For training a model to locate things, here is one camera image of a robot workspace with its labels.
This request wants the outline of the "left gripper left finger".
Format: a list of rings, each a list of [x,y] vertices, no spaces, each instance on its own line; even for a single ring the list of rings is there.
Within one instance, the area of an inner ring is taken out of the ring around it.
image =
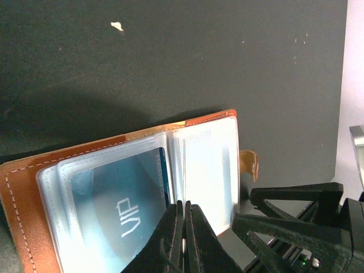
[[[168,206],[142,251],[123,272],[182,272],[183,203]]]

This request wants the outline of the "brown leather card holder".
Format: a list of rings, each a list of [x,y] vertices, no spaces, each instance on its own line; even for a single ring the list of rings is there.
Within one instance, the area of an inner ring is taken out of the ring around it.
[[[184,207],[220,249],[258,169],[227,110],[4,163],[1,201],[25,272],[172,272]]]

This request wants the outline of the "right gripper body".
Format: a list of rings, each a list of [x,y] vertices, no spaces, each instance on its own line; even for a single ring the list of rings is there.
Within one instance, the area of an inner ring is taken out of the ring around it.
[[[346,198],[333,226],[340,229],[341,242],[335,245],[337,255],[333,272],[363,272],[363,196]]]

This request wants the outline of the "blue VIP credit card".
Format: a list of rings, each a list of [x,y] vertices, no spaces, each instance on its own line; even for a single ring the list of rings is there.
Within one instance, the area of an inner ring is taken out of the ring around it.
[[[98,164],[70,182],[87,265],[92,272],[121,272],[170,204],[164,148]]]

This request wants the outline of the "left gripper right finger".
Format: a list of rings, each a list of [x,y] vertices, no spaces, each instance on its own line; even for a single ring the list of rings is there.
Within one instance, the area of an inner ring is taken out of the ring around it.
[[[242,272],[224,250],[202,209],[187,201],[184,220],[185,272]]]

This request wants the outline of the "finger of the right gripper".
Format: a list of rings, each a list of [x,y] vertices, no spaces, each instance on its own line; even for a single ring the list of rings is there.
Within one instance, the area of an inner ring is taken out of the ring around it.
[[[269,200],[317,202],[315,219],[332,219],[337,213],[344,186],[340,183],[323,183],[294,187],[254,188],[250,202],[268,217],[292,219]]]
[[[336,227],[278,218],[235,215],[233,232],[255,254],[269,272],[294,272],[257,234],[265,234],[290,245],[309,250],[319,260],[309,272],[345,272],[352,260],[350,233]]]

